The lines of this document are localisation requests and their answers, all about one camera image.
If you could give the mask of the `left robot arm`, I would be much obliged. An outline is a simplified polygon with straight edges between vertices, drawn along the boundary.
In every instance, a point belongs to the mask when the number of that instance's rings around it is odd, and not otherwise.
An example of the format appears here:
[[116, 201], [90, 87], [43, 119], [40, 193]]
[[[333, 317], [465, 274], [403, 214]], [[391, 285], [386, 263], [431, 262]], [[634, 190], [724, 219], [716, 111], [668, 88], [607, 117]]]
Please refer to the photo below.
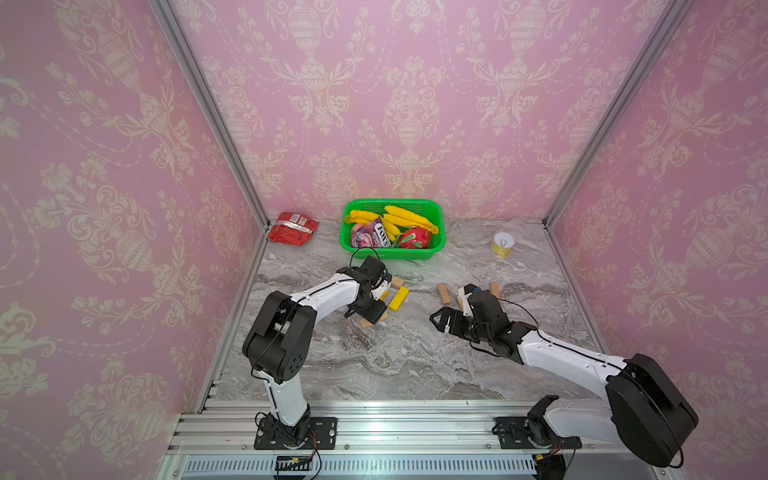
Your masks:
[[330, 279], [301, 292], [270, 293], [242, 345], [251, 377], [267, 388], [270, 409], [255, 417], [256, 450], [332, 449], [332, 417], [314, 417], [300, 381], [316, 325], [343, 310], [374, 325], [387, 305], [381, 299], [393, 280], [385, 264], [368, 256], [359, 266], [337, 270]]

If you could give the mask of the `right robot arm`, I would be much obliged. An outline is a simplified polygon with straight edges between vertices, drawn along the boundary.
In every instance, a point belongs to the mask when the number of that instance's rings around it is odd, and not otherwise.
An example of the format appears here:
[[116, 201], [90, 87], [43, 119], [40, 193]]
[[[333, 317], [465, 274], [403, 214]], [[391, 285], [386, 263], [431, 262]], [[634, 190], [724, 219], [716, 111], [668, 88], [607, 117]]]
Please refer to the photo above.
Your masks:
[[538, 321], [513, 321], [506, 300], [473, 285], [462, 303], [445, 306], [429, 321], [441, 333], [480, 353], [547, 371], [593, 393], [586, 400], [546, 395], [528, 411], [519, 432], [551, 452], [582, 438], [622, 445], [657, 468], [680, 469], [684, 442], [699, 424], [694, 408], [653, 358], [614, 356], [559, 340]]

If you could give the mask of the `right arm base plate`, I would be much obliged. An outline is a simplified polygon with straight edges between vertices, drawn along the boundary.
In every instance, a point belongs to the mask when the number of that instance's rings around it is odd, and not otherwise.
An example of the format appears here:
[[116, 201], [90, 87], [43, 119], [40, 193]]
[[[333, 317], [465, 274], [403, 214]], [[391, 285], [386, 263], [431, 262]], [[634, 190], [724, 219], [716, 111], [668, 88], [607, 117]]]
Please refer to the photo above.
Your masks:
[[542, 420], [527, 417], [497, 417], [491, 433], [504, 450], [538, 449], [557, 453], [583, 446], [579, 437], [560, 437]]

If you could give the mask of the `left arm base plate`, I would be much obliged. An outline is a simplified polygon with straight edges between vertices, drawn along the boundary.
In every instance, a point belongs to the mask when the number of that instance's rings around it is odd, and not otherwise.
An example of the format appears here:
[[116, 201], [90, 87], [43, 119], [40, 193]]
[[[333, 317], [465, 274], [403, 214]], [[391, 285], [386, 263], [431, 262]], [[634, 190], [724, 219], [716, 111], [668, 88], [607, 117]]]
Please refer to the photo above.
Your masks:
[[254, 419], [257, 427], [253, 443], [255, 450], [334, 450], [338, 419], [336, 417], [305, 417], [295, 426], [282, 424], [272, 414], [259, 413]]

